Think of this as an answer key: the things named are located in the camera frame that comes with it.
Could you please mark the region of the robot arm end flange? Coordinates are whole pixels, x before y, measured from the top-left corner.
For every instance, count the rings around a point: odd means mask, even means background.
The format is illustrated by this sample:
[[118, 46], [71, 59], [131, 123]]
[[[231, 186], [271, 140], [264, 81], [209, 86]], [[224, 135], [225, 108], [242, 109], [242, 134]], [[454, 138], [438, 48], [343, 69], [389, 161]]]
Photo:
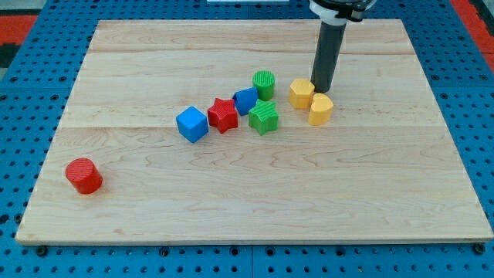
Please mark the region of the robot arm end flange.
[[310, 0], [310, 11], [327, 25], [361, 22], [377, 0]]

